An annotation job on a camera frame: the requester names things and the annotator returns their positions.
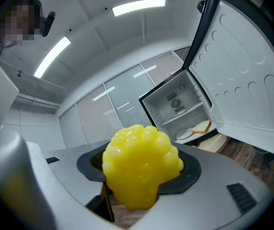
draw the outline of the ceiling light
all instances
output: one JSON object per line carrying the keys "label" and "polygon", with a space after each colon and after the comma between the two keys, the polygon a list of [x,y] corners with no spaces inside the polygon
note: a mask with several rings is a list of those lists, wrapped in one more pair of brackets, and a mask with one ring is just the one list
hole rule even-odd
{"label": "ceiling light", "polygon": [[134,106],[132,107],[132,108],[130,108],[130,109],[128,109],[128,110],[126,110],[125,112],[128,112],[129,110],[131,110],[131,109],[133,109],[134,108]]}
{"label": "ceiling light", "polygon": [[145,95],[145,94],[147,94],[147,93],[148,93],[148,92],[146,92],[146,93],[144,93],[144,94],[140,95],[140,96],[139,96],[139,98],[141,98],[142,96],[144,96],[144,95]]}
{"label": "ceiling light", "polygon": [[43,73],[46,71],[47,67],[52,63],[52,61],[61,53],[62,50],[65,49],[67,45],[71,42],[67,37],[63,37],[46,55],[44,60],[41,62],[39,67],[36,69],[35,77],[41,78]]}
{"label": "ceiling light", "polygon": [[104,96],[105,94],[107,94],[108,92],[110,92],[110,91],[112,91],[112,90],[114,90],[114,89],[115,89],[115,87],[112,86],[110,89],[107,89],[106,91],[102,92],[102,93],[99,94],[97,97],[95,97],[95,98],[93,99],[93,101],[96,101],[97,99],[99,99],[100,97]]}
{"label": "ceiling light", "polygon": [[166,4],[166,0],[140,0],[136,2],[129,2],[120,6],[112,8],[114,16],[119,16],[124,13],[128,13],[135,10],[141,10],[152,7],[163,7]]}
{"label": "ceiling light", "polygon": [[121,107],[126,106],[127,104],[129,104],[129,102],[127,102],[126,104],[124,104],[124,105],[122,105],[122,106],[118,107],[118,108],[117,108],[117,110],[118,110],[118,109],[120,109]]}
{"label": "ceiling light", "polygon": [[140,75],[142,75],[142,74],[144,74],[144,73],[146,73],[146,72],[148,72],[148,71],[151,71],[151,70],[155,69],[156,67],[157,67],[157,66],[154,65],[154,66],[152,66],[152,67],[149,67],[149,68],[146,69],[146,70],[140,71],[140,72],[136,73],[136,74],[133,76],[133,78],[136,78],[136,77],[138,77],[138,76],[140,76]]}

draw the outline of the fridge vent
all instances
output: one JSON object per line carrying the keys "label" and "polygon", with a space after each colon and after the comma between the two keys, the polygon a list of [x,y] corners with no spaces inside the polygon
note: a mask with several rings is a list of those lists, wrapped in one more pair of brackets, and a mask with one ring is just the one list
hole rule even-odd
{"label": "fridge vent", "polygon": [[175,98],[177,95],[174,93],[174,92],[172,92],[171,94],[169,94],[168,96],[167,96],[167,100],[168,101],[171,101],[173,98]]}
{"label": "fridge vent", "polygon": [[173,99],[172,102],[171,102],[171,106],[172,106],[173,108],[178,108],[178,107],[180,107],[180,100],[179,100],[179,99]]}

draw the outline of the ceiling track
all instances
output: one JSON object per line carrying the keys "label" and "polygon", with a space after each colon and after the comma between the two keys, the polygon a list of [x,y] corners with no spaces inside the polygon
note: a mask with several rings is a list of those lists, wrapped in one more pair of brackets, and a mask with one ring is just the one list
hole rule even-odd
{"label": "ceiling track", "polygon": [[15,100],[18,102],[22,102],[30,105],[42,106],[50,109],[58,109],[60,107],[60,104],[58,103],[45,101],[45,100],[38,99],[36,97],[32,97],[26,94],[18,94]]}
{"label": "ceiling track", "polygon": [[[4,64],[6,64],[7,66],[9,66],[9,67],[12,67],[13,69],[15,69],[15,70],[20,70],[20,69],[18,69],[16,66],[14,66],[14,65],[12,65],[12,64],[10,64],[10,63],[8,63],[8,62],[6,62],[6,61],[4,61],[4,60],[0,60],[0,62],[2,62],[2,63],[4,63]],[[44,80],[44,79],[42,79],[42,78],[37,78],[37,77],[35,77],[33,74],[30,74],[30,73],[28,73],[28,72],[26,72],[26,71],[22,71],[23,72],[23,74],[26,74],[26,75],[28,75],[28,76],[30,76],[30,77],[32,77],[32,78],[35,78],[35,79],[37,79],[37,80],[39,80],[39,81],[42,81],[42,82],[45,82],[45,83],[48,83],[48,84],[50,84],[50,85],[53,85],[53,86],[55,86],[55,87],[58,87],[58,88],[61,88],[61,89],[64,89],[65,90],[65,88],[64,87],[62,87],[62,86],[59,86],[59,85],[57,85],[57,84],[55,84],[55,83],[51,83],[51,82],[49,82],[49,81],[47,81],[47,80]]]}

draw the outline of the open fridge door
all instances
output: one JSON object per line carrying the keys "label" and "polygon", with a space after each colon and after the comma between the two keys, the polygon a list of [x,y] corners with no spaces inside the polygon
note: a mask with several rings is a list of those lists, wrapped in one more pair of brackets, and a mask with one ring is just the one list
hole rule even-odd
{"label": "open fridge door", "polygon": [[248,0],[207,0],[184,68],[219,133],[274,153],[274,29]]}

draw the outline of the mini fridge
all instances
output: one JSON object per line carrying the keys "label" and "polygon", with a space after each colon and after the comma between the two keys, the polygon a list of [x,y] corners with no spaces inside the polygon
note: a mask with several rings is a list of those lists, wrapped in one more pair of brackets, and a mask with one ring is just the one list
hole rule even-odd
{"label": "mini fridge", "polygon": [[182,69],[139,99],[171,141],[208,132],[274,153],[274,26],[249,0],[206,0]]}

